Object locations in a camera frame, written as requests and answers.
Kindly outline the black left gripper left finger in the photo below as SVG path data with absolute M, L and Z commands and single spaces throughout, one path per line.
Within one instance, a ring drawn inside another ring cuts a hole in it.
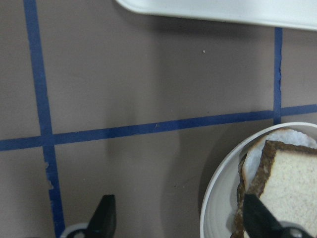
M 85 231 L 86 238 L 113 238 L 116 230 L 116 202 L 114 194 L 100 200 Z

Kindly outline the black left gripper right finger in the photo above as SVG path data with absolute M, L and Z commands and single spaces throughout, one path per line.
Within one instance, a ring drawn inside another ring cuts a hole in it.
M 250 238 L 280 238 L 283 227 L 254 194 L 243 201 L 243 226 Z

